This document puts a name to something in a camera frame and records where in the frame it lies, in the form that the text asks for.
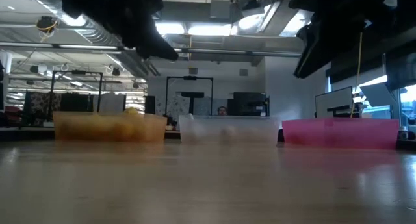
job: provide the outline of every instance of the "pink plastic container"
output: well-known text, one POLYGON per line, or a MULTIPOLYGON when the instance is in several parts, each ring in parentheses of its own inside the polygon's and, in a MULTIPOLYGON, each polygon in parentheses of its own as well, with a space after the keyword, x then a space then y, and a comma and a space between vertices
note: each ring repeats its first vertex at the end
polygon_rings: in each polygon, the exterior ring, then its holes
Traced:
POLYGON ((284 121, 285 147, 395 149, 398 120, 317 118, 284 121))

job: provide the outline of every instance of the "computer monitor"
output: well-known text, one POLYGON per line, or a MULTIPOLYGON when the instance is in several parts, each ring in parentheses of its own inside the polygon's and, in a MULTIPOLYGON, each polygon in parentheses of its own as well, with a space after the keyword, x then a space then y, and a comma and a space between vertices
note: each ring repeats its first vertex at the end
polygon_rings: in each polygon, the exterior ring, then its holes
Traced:
POLYGON ((352 101, 352 87, 317 95, 315 97, 317 118, 333 117, 334 108, 351 110, 352 101))
POLYGON ((233 110, 231 110, 232 115, 262 116, 262 113, 266 113, 265 93, 234 93, 233 110))

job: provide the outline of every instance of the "table surface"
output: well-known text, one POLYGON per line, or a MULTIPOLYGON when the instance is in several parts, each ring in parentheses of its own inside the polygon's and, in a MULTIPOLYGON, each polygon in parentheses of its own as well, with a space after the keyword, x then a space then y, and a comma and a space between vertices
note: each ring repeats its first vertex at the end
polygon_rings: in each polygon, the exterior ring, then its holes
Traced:
POLYGON ((416 223, 416 156, 2 143, 0 223, 416 223))

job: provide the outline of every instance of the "clear plastic container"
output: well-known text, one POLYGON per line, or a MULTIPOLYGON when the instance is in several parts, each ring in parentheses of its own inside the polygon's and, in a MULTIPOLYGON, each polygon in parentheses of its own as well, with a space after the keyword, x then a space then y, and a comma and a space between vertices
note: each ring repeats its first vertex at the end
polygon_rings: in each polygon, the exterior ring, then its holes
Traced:
POLYGON ((283 121, 285 147, 395 149, 397 119, 317 118, 283 121))
POLYGON ((138 113, 54 112, 53 121, 56 140, 160 143, 167 118, 138 113))
POLYGON ((180 116, 182 143, 272 143, 278 141, 278 118, 249 116, 180 116))

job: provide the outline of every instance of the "ceiling beam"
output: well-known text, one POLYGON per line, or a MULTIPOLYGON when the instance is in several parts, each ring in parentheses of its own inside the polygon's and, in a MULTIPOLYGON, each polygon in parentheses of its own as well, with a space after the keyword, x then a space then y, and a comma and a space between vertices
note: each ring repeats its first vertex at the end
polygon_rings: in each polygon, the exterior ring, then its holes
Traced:
MULTIPOLYGON (((10 77, 11 81, 41 81, 41 82, 51 82, 51 79, 46 78, 21 78, 21 77, 10 77)), ((72 79, 72 80, 65 80, 61 79, 57 82, 86 82, 86 83, 94 83, 97 84, 99 81, 92 81, 92 80, 85 80, 85 79, 72 79)), ((103 84, 122 84, 121 81, 103 81, 103 84)))
MULTIPOLYGON (((99 46, 99 45, 65 45, 65 44, 47 44, 47 43, 19 43, 19 42, 0 42, 1 47, 10 48, 54 48, 59 49, 84 49, 87 51, 132 51, 135 48, 116 47, 116 46, 99 46)), ((197 49, 197 48, 174 48, 178 53, 200 53, 212 55, 242 55, 242 56, 276 56, 298 58, 300 53, 287 51, 252 51, 252 50, 234 50, 234 49, 197 49)))

